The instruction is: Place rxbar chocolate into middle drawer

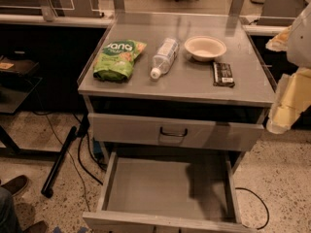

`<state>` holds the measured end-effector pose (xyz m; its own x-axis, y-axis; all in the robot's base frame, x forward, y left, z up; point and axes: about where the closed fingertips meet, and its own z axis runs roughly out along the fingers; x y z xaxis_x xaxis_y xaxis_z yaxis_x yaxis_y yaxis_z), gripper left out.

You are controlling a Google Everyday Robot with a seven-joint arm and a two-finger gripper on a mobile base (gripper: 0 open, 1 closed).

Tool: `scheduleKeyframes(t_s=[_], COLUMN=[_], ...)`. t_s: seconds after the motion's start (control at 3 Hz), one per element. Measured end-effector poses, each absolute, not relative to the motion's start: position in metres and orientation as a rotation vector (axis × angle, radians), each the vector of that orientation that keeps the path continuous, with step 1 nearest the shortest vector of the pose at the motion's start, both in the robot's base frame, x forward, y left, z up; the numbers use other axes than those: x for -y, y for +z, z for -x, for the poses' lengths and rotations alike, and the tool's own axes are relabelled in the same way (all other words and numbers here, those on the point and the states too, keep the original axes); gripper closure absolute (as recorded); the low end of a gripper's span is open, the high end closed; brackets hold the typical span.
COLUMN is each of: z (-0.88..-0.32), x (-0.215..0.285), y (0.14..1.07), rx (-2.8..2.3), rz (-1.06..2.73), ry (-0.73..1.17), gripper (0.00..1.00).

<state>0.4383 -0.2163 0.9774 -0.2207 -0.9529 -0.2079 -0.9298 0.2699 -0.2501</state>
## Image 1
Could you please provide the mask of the yellow taped gripper finger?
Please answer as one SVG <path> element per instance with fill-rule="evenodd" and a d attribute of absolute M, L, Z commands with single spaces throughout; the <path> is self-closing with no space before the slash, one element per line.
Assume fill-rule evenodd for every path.
<path fill-rule="evenodd" d="M 311 69 L 299 67 L 292 75 L 283 74 L 268 115 L 267 130 L 273 134 L 285 133 L 310 106 Z"/>
<path fill-rule="evenodd" d="M 291 27 L 285 28 L 282 32 L 277 34 L 275 37 L 270 39 L 265 47 L 272 51 L 287 51 L 288 50 L 288 39 L 291 31 Z"/>

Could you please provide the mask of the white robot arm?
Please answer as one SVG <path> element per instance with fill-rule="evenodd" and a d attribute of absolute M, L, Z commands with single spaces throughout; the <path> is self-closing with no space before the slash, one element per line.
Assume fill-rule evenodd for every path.
<path fill-rule="evenodd" d="M 287 60 L 298 67 L 292 75 L 282 75 L 268 115 L 267 130 L 283 134 L 311 106 L 311 5 L 291 26 L 269 40 L 266 47 L 284 51 Z"/>

